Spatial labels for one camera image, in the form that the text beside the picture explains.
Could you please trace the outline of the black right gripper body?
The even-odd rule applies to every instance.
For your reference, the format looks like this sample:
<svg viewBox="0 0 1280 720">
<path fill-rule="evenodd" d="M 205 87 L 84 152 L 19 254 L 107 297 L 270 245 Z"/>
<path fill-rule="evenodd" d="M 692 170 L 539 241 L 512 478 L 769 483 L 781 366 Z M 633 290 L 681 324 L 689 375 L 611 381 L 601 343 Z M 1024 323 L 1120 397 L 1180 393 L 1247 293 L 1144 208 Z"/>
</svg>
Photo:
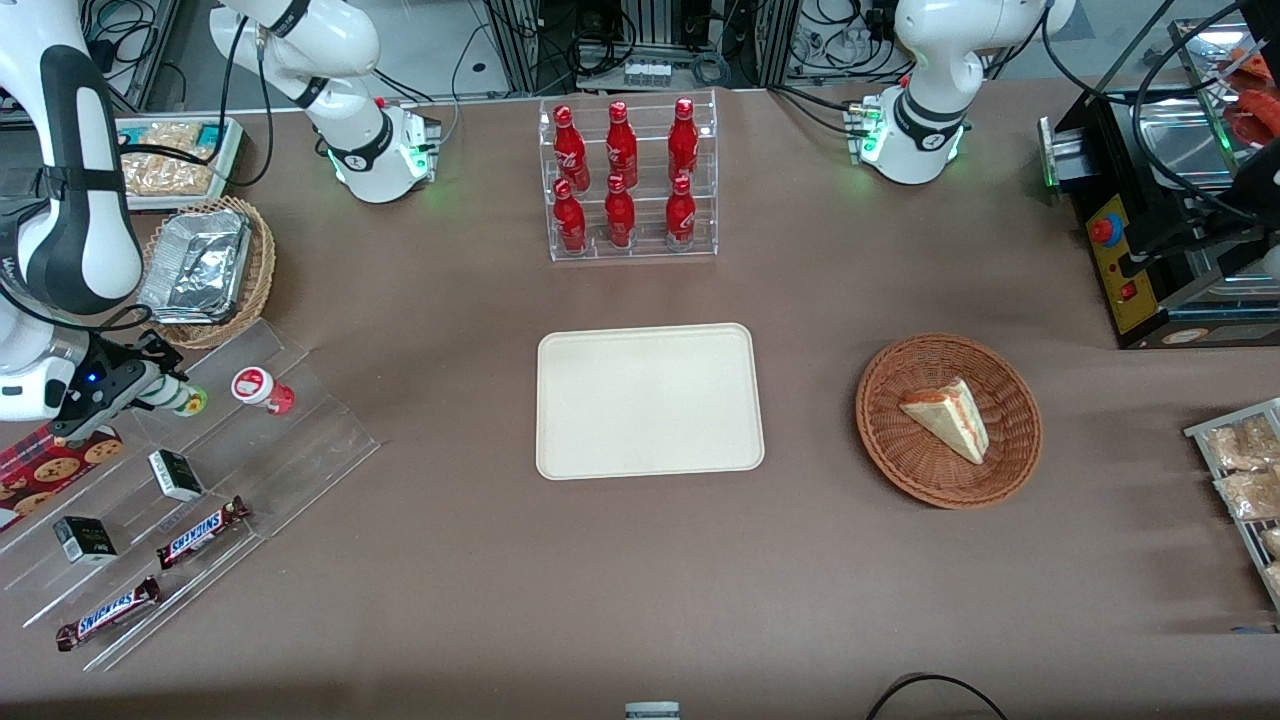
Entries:
<svg viewBox="0 0 1280 720">
<path fill-rule="evenodd" d="M 49 423 L 50 434 L 69 445 L 86 439 L 161 378 L 159 368 L 140 354 L 140 340 L 120 345 L 91 338 L 59 414 Z"/>
</svg>

